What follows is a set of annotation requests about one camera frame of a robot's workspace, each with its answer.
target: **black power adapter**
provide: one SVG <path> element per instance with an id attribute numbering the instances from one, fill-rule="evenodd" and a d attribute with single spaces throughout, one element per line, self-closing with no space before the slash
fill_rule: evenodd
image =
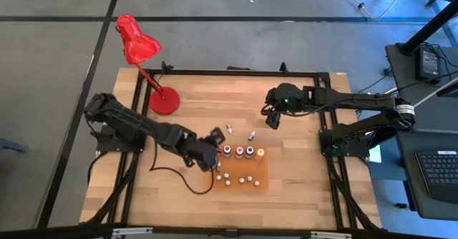
<path id="1" fill-rule="evenodd" d="M 420 46 L 416 53 L 415 79 L 424 81 L 431 79 L 429 83 L 437 84 L 441 81 L 440 59 L 436 52 L 427 46 Z"/>

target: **lamp shade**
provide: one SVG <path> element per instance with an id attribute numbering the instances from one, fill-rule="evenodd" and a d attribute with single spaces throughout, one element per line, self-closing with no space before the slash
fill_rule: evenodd
<path id="1" fill-rule="evenodd" d="M 130 14 L 117 19 L 117 27 L 124 44 L 124 54 L 128 64 L 139 64 L 155 56 L 162 49 L 157 40 L 142 33 L 137 21 Z"/>

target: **wooden table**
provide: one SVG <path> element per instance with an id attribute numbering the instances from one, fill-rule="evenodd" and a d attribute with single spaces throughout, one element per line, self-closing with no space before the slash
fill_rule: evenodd
<path id="1" fill-rule="evenodd" d="M 114 85 L 114 94 L 125 106 L 132 103 L 137 70 L 121 68 Z M 181 105 L 170 116 L 157 116 L 152 110 L 147 116 L 157 121 L 178 123 L 206 136 L 214 127 L 221 127 L 227 143 L 248 144 L 247 136 L 256 131 L 251 145 L 268 147 L 269 188 L 261 194 L 249 192 L 210 191 L 194 195 L 173 172 L 149 172 L 154 157 L 152 138 L 148 137 L 141 154 L 135 188 L 130 206 L 129 225 L 178 226 L 199 228 L 278 228 L 336 229 L 326 161 L 321 155 L 318 130 L 319 115 L 281 117 L 278 130 L 265 124 L 260 114 L 267 91 L 281 82 L 298 87 L 313 86 L 311 78 L 300 77 L 232 77 L 200 75 L 164 75 L 162 86 L 172 86 L 180 94 Z M 349 92 L 344 73 L 331 73 L 331 85 L 340 92 Z M 145 82 L 138 111 L 142 107 Z M 337 110 L 338 121 L 356 121 L 353 110 Z M 226 124 L 233 125 L 233 134 Z M 94 166 L 81 221 L 90 219 L 111 193 L 120 154 L 113 152 Z M 351 192 L 372 222 L 380 225 L 371 178 L 367 166 L 355 157 L 346 164 Z M 162 149 L 158 151 L 156 167 L 179 170 L 194 190 L 204 190 L 207 176 L 197 166 L 187 168 L 181 158 Z M 340 195 L 343 221 L 349 226 L 345 201 Z M 115 220 L 120 220 L 123 196 Z"/>

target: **gray floor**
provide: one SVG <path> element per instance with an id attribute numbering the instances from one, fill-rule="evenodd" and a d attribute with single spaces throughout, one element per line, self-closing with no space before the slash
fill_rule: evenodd
<path id="1" fill-rule="evenodd" d="M 362 1 L 374 15 L 391 2 Z M 434 12 L 424 6 L 426 1 L 399 0 L 386 16 L 433 16 Z M 0 0 L 0 5 L 4 6 L 0 16 L 104 16 L 109 0 Z M 346 0 L 119 0 L 114 12 L 137 16 L 362 16 Z M 0 156 L 0 230 L 34 225 L 101 25 L 0 22 L 0 137 L 30 146 L 24 155 L 2 152 Z M 285 61 L 291 71 L 346 72 L 354 92 L 381 78 L 382 69 L 388 67 L 385 45 L 405 42 L 422 27 L 272 22 L 142 22 L 140 26 L 163 45 L 162 52 L 144 67 L 158 68 L 165 60 L 183 69 L 224 69 L 231 65 L 277 70 Z M 451 27 L 458 30 L 455 23 Z M 449 45 L 442 30 L 429 41 Z M 111 92 L 117 69 L 126 66 L 120 37 L 112 24 L 89 95 Z M 393 86 L 392 78 L 387 78 L 370 91 L 383 92 Z M 88 133 L 81 123 L 52 226 L 78 222 L 86 171 L 94 157 L 95 141 Z M 424 220 L 416 213 L 392 207 L 394 199 L 402 201 L 405 197 L 400 188 L 395 182 L 374 182 L 385 228 L 456 237 L 456 222 Z"/>

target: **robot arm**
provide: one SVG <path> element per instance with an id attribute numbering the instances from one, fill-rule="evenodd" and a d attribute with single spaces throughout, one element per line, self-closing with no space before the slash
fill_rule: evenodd
<path id="1" fill-rule="evenodd" d="M 320 130 L 321 149 L 325 156 L 367 157 L 367 149 L 393 137 L 399 130 L 409 130 L 415 123 L 414 108 L 410 103 L 387 94 L 349 94 L 309 86 L 299 89 L 293 84 L 283 83 L 269 90 L 265 103 L 261 114 L 267 116 L 265 123 L 273 129 L 278 129 L 281 114 L 301 117 L 330 107 L 381 112 L 350 125 L 337 124 L 332 130 Z"/>
<path id="2" fill-rule="evenodd" d="M 153 137 L 159 145 L 180 157 L 188 167 L 199 165 L 208 171 L 216 162 L 218 145 L 225 141 L 220 128 L 216 127 L 205 138 L 198 138 L 186 127 L 168 122 L 156 122 L 124 107 L 113 94 L 100 93 L 93 96 L 84 109 L 91 122 L 105 122 L 117 134 L 128 137 L 138 131 Z"/>

